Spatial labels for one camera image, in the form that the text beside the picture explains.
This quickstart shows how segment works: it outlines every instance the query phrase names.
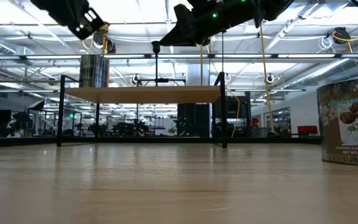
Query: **security camera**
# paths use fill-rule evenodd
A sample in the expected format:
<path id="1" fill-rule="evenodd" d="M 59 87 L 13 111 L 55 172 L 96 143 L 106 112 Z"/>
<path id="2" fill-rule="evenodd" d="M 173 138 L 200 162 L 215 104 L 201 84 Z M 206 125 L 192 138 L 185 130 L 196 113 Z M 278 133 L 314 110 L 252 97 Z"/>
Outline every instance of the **security camera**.
<path id="1" fill-rule="evenodd" d="M 269 73 L 269 75 L 266 77 L 266 82 L 268 84 L 272 84 L 274 82 L 274 76 L 271 73 Z"/>

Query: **ceiling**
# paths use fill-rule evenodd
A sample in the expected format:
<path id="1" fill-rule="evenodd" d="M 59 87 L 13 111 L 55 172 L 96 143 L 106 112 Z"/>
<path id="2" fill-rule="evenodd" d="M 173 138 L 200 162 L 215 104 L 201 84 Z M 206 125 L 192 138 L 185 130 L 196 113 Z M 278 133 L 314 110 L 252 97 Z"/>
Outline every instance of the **ceiling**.
<path id="1" fill-rule="evenodd" d="M 176 23 L 173 7 L 177 4 L 191 6 L 186 0 L 88 0 L 90 6 L 111 23 L 109 38 L 117 47 L 117 54 L 152 54 L 151 41 L 160 40 Z M 358 38 L 358 8 L 348 5 L 348 1 L 327 0 L 326 4 L 308 4 L 308 1 L 295 1 L 290 8 L 275 21 L 263 24 L 264 41 L 268 54 L 331 54 L 349 52 L 347 44 L 332 44 L 335 27 L 345 27 L 351 38 Z M 221 54 L 260 54 L 261 38 L 257 35 L 253 21 L 248 21 L 229 29 L 222 38 L 212 38 L 211 53 Z M 88 50 L 71 32 L 60 27 L 49 15 L 37 9 L 29 0 L 0 0 L 0 42 L 10 46 L 24 46 L 36 55 L 79 55 L 99 54 L 100 49 Z M 352 50 L 358 53 L 358 40 L 351 42 Z M 199 47 L 162 47 L 162 54 L 200 54 Z M 281 79 L 276 85 L 286 85 L 297 75 L 321 64 L 312 60 L 269 60 L 267 71 Z M 216 75 L 222 70 L 220 60 L 213 60 L 210 73 Z M 166 58 L 158 64 L 160 77 L 188 76 L 189 64 L 200 64 L 199 59 Z M 111 59 L 111 82 L 128 86 L 135 74 L 154 77 L 155 63 L 152 59 Z M 15 78 L 27 73 L 33 80 L 59 79 L 65 74 L 79 76 L 78 60 L 35 60 L 32 66 L 0 60 L 0 68 L 9 72 L 0 77 Z M 354 69 L 349 65 L 344 69 Z M 224 71 L 231 76 L 229 88 L 261 88 L 264 84 L 264 66 L 261 60 L 230 59 L 224 63 Z M 57 90 L 57 86 L 44 83 L 32 85 L 34 88 Z"/>

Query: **duct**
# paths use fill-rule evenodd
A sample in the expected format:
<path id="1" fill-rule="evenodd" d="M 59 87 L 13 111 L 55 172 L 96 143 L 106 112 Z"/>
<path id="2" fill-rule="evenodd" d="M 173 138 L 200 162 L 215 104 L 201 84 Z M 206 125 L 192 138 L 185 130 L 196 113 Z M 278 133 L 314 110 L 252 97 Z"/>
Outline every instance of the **duct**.
<path id="1" fill-rule="evenodd" d="M 320 80 L 323 80 L 331 75 L 338 73 L 338 71 L 342 71 L 342 67 L 346 68 L 348 66 L 354 66 L 354 61 L 350 58 L 338 59 L 337 61 L 331 63 L 320 64 L 313 67 L 310 70 L 307 70 L 295 78 L 292 78 L 288 81 L 286 85 L 281 84 L 278 88 L 291 88 L 297 85 L 309 85 L 311 83 L 316 83 Z"/>
<path id="2" fill-rule="evenodd" d="M 33 55 L 34 51 L 27 47 L 8 44 L 0 40 L 0 54 L 3 55 Z M 15 60 L 16 63 L 23 63 L 25 65 L 32 65 L 33 61 L 30 60 Z"/>

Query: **ceiling pipe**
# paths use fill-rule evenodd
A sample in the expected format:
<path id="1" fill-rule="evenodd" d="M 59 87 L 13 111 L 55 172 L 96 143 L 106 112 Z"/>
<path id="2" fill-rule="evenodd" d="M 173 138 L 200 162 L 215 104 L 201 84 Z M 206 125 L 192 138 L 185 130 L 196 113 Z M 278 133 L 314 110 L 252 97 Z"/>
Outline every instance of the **ceiling pipe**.
<path id="1" fill-rule="evenodd" d="M 43 25 L 35 16 L 33 16 L 31 13 L 27 12 L 24 6 L 21 3 L 18 3 L 14 0 L 9 0 L 9 2 L 14 5 L 16 8 L 20 9 L 24 13 L 26 13 L 28 16 L 33 18 L 38 26 L 42 27 L 46 32 L 48 32 L 52 37 L 54 37 L 56 40 L 58 40 L 64 47 L 66 47 L 68 50 L 71 50 L 75 54 L 77 54 L 77 51 L 73 50 L 66 42 L 62 41 L 56 34 L 54 34 L 50 29 L 48 29 L 45 25 Z"/>

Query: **white ceiling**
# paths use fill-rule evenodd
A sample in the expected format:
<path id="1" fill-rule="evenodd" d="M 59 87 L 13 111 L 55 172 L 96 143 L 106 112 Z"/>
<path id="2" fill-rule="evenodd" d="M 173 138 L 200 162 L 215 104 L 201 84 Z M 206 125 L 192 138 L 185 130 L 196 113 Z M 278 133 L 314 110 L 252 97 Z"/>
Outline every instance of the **white ceiling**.
<path id="1" fill-rule="evenodd" d="M 117 54 L 151 54 L 152 48 L 150 42 L 152 40 L 159 40 L 172 27 L 167 24 L 168 17 L 171 22 L 176 22 L 173 7 L 176 4 L 186 4 L 191 7 L 186 0 L 88 0 L 91 7 L 107 22 L 113 23 L 110 26 L 109 36 L 115 39 L 117 47 Z M 339 1 L 335 6 L 344 6 L 346 1 Z M 36 17 L 41 23 L 45 24 L 47 29 L 57 35 L 59 38 L 66 41 L 71 50 L 64 47 L 59 41 L 55 40 L 47 30 L 38 26 L 37 21 L 31 16 L 27 15 L 20 9 L 16 8 L 8 0 L 0 0 L 0 39 L 5 40 L 10 44 L 23 45 L 33 50 L 36 54 L 85 54 L 85 48 L 81 41 L 75 38 L 71 32 L 64 27 L 56 25 L 56 22 L 49 17 L 49 15 L 38 10 L 31 4 L 30 1 L 21 1 L 25 10 Z M 304 8 L 306 4 L 295 2 L 287 9 L 276 21 L 266 22 L 264 24 L 264 35 L 267 37 L 274 37 L 285 26 L 297 18 L 298 13 Z M 327 32 L 332 33 L 335 27 L 346 27 L 352 38 L 358 37 L 358 8 L 345 7 L 340 8 L 334 12 L 327 6 L 321 7 L 318 11 L 300 21 L 291 29 L 285 38 L 314 38 L 311 40 L 280 40 L 268 52 L 269 53 L 309 53 L 315 54 L 321 48 L 318 45 L 322 36 Z M 257 38 L 258 29 L 255 28 L 253 21 L 241 24 L 234 27 L 225 34 L 224 51 L 225 53 L 237 54 L 258 54 L 261 51 L 261 39 Z M 30 32 L 35 38 L 28 39 L 23 34 Z M 268 45 L 272 39 L 265 39 L 265 44 Z M 358 41 L 353 42 L 354 49 L 357 51 Z M 347 45 L 333 44 L 333 49 L 336 52 L 344 52 L 349 50 Z M 91 54 L 99 53 L 99 49 L 93 47 L 87 50 Z M 329 53 L 332 49 L 321 51 L 321 53 Z M 199 47 L 175 47 L 173 52 L 176 54 L 197 54 L 200 52 Z M 222 41 L 220 37 L 212 43 L 212 52 L 222 52 Z M 162 53 L 170 54 L 169 47 L 162 47 Z M 142 64 L 142 60 L 131 60 L 133 63 Z M 242 75 L 248 78 L 235 78 L 232 85 L 238 86 L 254 86 L 256 84 L 263 84 L 263 80 L 256 80 L 258 74 L 263 73 L 263 66 L 261 63 L 254 63 L 247 65 L 240 62 L 227 62 L 224 66 L 225 72 L 231 75 Z M 288 63 L 268 63 L 267 70 L 269 73 L 282 75 L 283 77 L 294 75 L 304 71 L 311 64 L 304 64 L 296 66 L 296 63 L 288 61 Z M 177 74 L 187 72 L 186 63 L 160 63 L 159 74 L 162 77 L 172 75 L 172 66 L 175 67 Z M 215 63 L 218 71 L 221 70 L 221 63 Z M 23 69 L 10 70 L 24 75 Z M 134 65 L 130 67 L 117 67 L 117 70 L 125 75 L 131 76 L 135 73 L 140 75 L 153 75 L 155 73 L 154 65 Z M 36 74 L 37 77 L 42 78 L 47 75 L 59 75 L 61 73 L 78 76 L 79 70 L 73 68 L 47 68 L 42 74 Z M 118 77 L 118 74 L 111 74 L 112 78 Z M 125 85 L 123 81 L 114 80 L 120 85 Z"/>

